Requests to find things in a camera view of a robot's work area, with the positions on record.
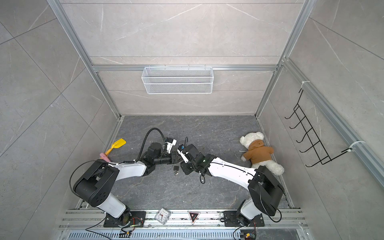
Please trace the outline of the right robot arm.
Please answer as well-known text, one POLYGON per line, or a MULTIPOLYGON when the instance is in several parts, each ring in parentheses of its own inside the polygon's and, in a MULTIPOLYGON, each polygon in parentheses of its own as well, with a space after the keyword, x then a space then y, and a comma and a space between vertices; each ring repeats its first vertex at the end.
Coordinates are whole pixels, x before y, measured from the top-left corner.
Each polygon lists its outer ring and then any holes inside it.
POLYGON ((266 167, 241 167, 215 155, 205 156, 194 145, 180 145, 177 152, 182 157, 183 172, 186 175, 198 173, 202 184, 208 175, 226 179, 249 191, 251 198, 242 202, 235 215, 239 224, 249 225, 261 214, 271 219, 276 213, 281 213, 278 207, 285 190, 266 167))

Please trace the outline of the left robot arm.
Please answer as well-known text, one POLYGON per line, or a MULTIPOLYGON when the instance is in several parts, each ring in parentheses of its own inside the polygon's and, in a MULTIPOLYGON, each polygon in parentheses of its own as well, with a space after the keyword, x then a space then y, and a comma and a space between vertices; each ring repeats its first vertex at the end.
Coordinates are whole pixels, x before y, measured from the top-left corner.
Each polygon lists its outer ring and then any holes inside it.
POLYGON ((129 207, 116 198, 111 190, 116 181, 132 177, 147 176, 157 165, 176 164, 178 154, 172 151, 177 143, 166 139, 164 144, 152 143, 138 161, 123 163, 96 160, 72 186, 73 192, 90 204, 119 219, 129 212, 129 207))

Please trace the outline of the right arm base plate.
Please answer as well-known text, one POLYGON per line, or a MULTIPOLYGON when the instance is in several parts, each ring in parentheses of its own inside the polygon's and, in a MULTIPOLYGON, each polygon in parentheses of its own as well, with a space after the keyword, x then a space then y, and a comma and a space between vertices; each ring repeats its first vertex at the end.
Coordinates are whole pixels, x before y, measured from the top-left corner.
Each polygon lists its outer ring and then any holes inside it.
POLYGON ((241 215, 238 211, 224 211, 224 216, 220 218, 220 221, 225 224, 226 227, 264 227, 265 222, 262 214, 256 215, 252 220, 247 219, 241 215))

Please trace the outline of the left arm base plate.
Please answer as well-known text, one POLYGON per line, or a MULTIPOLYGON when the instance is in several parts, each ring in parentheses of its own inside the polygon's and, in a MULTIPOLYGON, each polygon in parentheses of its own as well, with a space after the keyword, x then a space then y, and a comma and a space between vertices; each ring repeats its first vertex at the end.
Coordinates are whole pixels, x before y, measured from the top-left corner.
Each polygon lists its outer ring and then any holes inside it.
POLYGON ((104 228, 142 226, 146 219, 146 213, 146 211, 125 211, 119 218, 106 214, 104 228))

